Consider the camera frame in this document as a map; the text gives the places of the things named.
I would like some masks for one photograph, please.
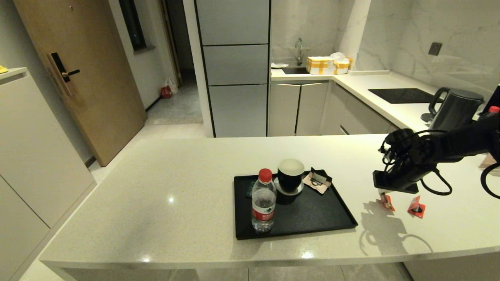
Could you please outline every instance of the black tray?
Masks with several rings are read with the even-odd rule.
[[[238,240],[352,229],[358,225],[333,184],[324,194],[304,185],[304,189],[292,203],[276,203],[272,229],[267,233],[257,234],[252,227],[252,199],[245,197],[245,194],[258,177],[234,177],[235,229]]]

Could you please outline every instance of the saucer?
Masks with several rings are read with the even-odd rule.
[[[283,195],[287,195],[287,196],[295,196],[295,195],[301,193],[302,190],[304,189],[304,183],[301,181],[300,184],[299,184],[299,186],[293,192],[283,191],[283,189],[281,188],[280,181],[278,180],[278,178],[274,179],[274,186],[279,191],[279,193],[281,193]]]

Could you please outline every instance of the kitchen sink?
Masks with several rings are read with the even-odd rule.
[[[282,69],[285,74],[309,74],[305,67],[285,67]]]

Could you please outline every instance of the induction cooktop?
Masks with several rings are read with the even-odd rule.
[[[433,95],[417,88],[369,89],[368,91],[391,104],[429,104],[434,100]]]

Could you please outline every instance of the black mug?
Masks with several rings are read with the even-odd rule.
[[[285,159],[278,165],[278,181],[281,190],[293,193],[300,186],[304,175],[304,164],[297,159]]]

